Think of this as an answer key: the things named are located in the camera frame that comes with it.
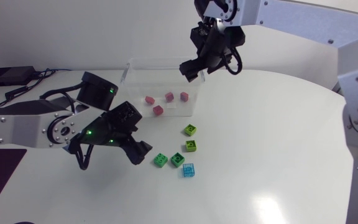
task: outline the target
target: clear plastic container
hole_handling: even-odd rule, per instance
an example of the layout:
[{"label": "clear plastic container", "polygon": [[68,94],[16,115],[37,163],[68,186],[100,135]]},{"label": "clear plastic container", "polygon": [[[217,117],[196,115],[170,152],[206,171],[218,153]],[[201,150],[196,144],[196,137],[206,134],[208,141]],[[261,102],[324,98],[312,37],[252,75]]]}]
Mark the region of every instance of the clear plastic container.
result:
[{"label": "clear plastic container", "polygon": [[[179,71],[179,65],[191,58],[132,58],[121,78],[121,85],[127,90],[130,102],[143,117],[155,116],[153,107],[160,105],[164,112],[160,116],[191,116],[197,102],[200,85],[205,82],[203,71],[191,83]],[[167,102],[165,95],[173,93],[174,100]],[[188,94],[188,101],[180,99],[180,94]],[[146,103],[151,96],[155,103]]]}]

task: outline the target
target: green block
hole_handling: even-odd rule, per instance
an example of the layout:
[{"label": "green block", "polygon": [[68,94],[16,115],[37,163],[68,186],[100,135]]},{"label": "green block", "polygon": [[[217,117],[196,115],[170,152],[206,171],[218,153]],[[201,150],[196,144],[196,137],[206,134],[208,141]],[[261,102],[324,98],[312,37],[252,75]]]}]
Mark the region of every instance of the green block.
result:
[{"label": "green block", "polygon": [[186,141],[186,150],[188,152],[196,151],[197,150],[196,141],[194,141],[194,140]]},{"label": "green block", "polygon": [[183,162],[185,161],[185,158],[183,157],[183,155],[179,154],[179,152],[177,152],[175,155],[172,156],[171,158],[171,162],[173,163],[173,165],[175,165],[176,167],[180,166]]},{"label": "green block", "polygon": [[168,158],[166,156],[164,156],[163,154],[161,154],[161,153],[158,154],[154,158],[155,165],[157,165],[159,167],[163,167],[167,162],[168,162]]},{"label": "green block", "polygon": [[194,133],[197,131],[197,128],[194,127],[193,125],[189,124],[186,128],[185,128],[185,133],[192,136],[194,135]]}]

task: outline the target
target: red cube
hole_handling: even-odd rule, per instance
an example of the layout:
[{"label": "red cube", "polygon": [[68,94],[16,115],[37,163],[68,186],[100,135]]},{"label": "red cube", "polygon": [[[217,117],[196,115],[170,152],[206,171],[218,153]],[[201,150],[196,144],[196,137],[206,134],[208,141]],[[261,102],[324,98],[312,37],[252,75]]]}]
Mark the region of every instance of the red cube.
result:
[{"label": "red cube", "polygon": [[154,98],[152,98],[151,96],[146,96],[146,98],[144,99],[146,101],[146,103],[153,105],[155,100]]},{"label": "red cube", "polygon": [[187,102],[189,100],[189,94],[185,93],[185,92],[181,92],[180,93],[180,99],[184,102]]},{"label": "red cube", "polygon": [[165,99],[167,99],[167,102],[172,102],[173,101],[173,93],[169,92],[169,93],[165,94]]},{"label": "red cube", "polygon": [[164,109],[160,105],[153,107],[153,112],[156,116],[160,116],[162,113],[164,113]]}]

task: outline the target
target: white tabletop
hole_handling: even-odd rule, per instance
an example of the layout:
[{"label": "white tabletop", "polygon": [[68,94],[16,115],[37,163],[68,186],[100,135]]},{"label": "white tabletop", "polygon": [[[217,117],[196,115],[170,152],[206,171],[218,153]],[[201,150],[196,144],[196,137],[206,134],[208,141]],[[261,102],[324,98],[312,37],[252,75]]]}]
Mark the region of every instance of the white tabletop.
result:
[{"label": "white tabletop", "polygon": [[[122,71],[94,73],[118,83]],[[57,73],[17,101],[82,74]],[[0,88],[0,101],[13,88]],[[123,100],[119,90],[114,105]],[[140,121],[134,137],[154,148],[138,166],[119,148],[96,146],[86,171],[63,149],[29,149],[0,195],[0,223],[345,223],[352,157],[343,106],[343,97],[298,78],[217,71],[192,117]],[[193,137],[182,133],[189,123]],[[196,152],[184,152],[189,139]],[[160,152],[182,153],[195,176],[170,161],[156,167]]]}]

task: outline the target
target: blue cube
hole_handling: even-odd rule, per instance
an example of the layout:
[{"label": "blue cube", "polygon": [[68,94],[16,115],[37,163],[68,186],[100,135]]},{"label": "blue cube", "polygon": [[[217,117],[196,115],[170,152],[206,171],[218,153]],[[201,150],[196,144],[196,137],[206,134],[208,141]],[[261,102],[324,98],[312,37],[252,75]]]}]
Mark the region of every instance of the blue cube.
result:
[{"label": "blue cube", "polygon": [[184,164],[183,165],[183,175],[185,177],[194,177],[194,165],[193,164]]}]

